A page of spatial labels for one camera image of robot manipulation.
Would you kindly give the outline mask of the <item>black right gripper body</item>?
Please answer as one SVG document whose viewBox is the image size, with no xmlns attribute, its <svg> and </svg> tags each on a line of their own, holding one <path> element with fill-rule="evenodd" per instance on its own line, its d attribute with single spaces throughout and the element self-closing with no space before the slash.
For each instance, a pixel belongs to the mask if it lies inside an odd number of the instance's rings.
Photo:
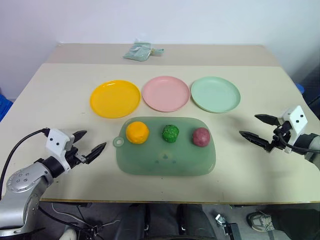
<svg viewBox="0 0 320 240">
<path fill-rule="evenodd" d="M 291 138 L 290 130 L 292 129 L 292 126 L 290 122 L 285 121 L 280 124 L 278 120 L 271 120 L 270 124 L 276 126 L 276 129 L 273 131 L 274 135 L 270 143 L 270 150 L 272 151 L 273 148 L 278 148 L 280 150 L 285 149 Z"/>
</svg>

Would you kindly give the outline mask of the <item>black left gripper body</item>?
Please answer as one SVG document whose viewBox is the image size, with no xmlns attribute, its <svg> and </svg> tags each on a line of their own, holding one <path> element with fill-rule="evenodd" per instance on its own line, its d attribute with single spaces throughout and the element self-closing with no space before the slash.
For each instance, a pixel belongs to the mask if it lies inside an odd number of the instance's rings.
<svg viewBox="0 0 320 240">
<path fill-rule="evenodd" d="M 71 149 L 65 153 L 64 157 L 71 169 L 79 164 L 88 164 L 88 159 L 84 155 L 79 154 L 78 148 L 75 146 L 72 146 Z"/>
</svg>

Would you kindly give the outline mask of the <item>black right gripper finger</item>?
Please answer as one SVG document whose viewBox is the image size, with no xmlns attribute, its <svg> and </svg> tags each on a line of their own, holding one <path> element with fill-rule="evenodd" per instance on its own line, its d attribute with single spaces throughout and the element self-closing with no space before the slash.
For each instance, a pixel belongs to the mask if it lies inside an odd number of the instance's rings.
<svg viewBox="0 0 320 240">
<path fill-rule="evenodd" d="M 276 116 L 268 115 L 268 114 L 255 114 L 255 118 L 266 123 L 271 126 L 280 126 L 279 119 Z"/>
<path fill-rule="evenodd" d="M 271 151 L 273 149 L 272 145 L 265 139 L 260 138 L 257 134 L 249 131 L 239 131 L 240 135 L 244 137 L 249 142 L 263 148 L 265 151 Z"/>
</svg>

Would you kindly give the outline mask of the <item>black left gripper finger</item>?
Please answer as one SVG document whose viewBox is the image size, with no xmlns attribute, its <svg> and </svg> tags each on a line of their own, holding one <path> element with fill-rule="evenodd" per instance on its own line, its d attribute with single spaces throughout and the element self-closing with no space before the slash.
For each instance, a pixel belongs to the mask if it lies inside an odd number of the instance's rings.
<svg viewBox="0 0 320 240">
<path fill-rule="evenodd" d="M 85 158 L 86 164 L 90 164 L 92 161 L 94 161 L 104 150 L 104 148 L 106 147 L 107 143 L 103 142 L 99 145 L 97 145 L 94 149 L 91 150 L 91 153 L 89 153 Z"/>
<path fill-rule="evenodd" d="M 87 133 L 86 130 L 79 130 L 73 133 L 73 145 L 78 142 L 85 134 Z"/>
</svg>

